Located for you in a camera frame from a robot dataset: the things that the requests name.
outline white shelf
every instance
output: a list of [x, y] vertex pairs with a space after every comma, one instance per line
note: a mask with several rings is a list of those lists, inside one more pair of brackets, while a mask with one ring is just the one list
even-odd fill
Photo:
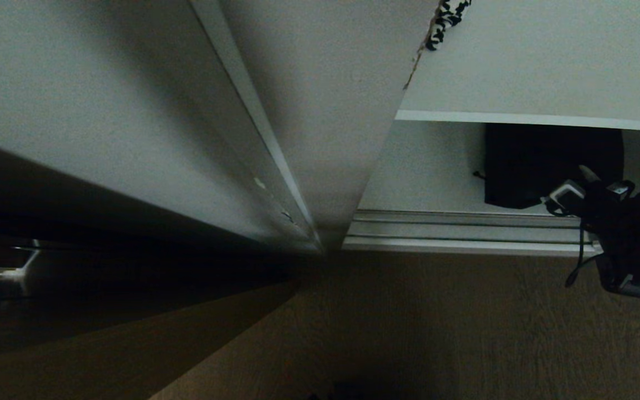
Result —
[[475, 3], [424, 52], [397, 119], [640, 130], [640, 3]]

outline laminate floor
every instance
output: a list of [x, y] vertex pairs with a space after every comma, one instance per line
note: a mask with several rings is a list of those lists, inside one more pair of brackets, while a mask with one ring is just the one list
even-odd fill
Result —
[[640, 399], [640, 300], [567, 258], [339, 253], [154, 400]]

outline black cable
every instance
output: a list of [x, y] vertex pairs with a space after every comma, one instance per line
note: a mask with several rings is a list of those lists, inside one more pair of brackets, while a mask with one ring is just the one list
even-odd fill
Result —
[[597, 258], [603, 256], [604, 253], [597, 254], [596, 256], [591, 256], [586, 260], [582, 260], [584, 258], [584, 226], [579, 225], [579, 260], [577, 261], [577, 266], [574, 267], [574, 270], [567, 276], [567, 280], [564, 282], [564, 287], [569, 288], [572, 286], [574, 282], [577, 280], [577, 276], [579, 276], [579, 270], [581, 270], [584, 266], [596, 260]]
[[548, 213], [551, 213], [551, 215], [554, 215], [554, 216], [559, 216], [559, 217], [572, 216], [571, 213], [567, 212], [567, 210], [562, 208], [554, 200], [547, 200], [546, 202], [544, 202], [544, 207], [547, 209]]

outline white wall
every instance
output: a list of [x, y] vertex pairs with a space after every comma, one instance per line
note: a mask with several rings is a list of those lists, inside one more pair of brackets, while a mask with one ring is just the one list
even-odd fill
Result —
[[[401, 212], [549, 215], [542, 206], [512, 210], [483, 202], [484, 125], [395, 121], [359, 208]], [[624, 131], [624, 177], [640, 190], [640, 131]]]
[[407, 111], [438, 112], [427, 116], [435, 121], [475, 121], [467, 112], [640, 121], [640, 2], [476, 2], [441, 50], [423, 54], [402, 119]]
[[297, 210], [279, 186], [256, 185], [267, 170], [249, 158], [267, 155], [229, 145], [257, 136], [234, 96], [187, 2], [0, 2], [0, 149], [247, 238], [313, 248], [302, 216], [282, 215]]

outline zebra print fabric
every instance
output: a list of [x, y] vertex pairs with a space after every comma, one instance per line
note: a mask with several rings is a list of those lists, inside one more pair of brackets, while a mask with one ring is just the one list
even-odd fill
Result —
[[439, 12], [434, 20], [431, 31], [434, 32], [426, 41], [426, 48], [435, 51], [444, 43], [444, 32], [463, 20], [466, 8], [471, 5], [471, 0], [444, 0], [439, 6]]

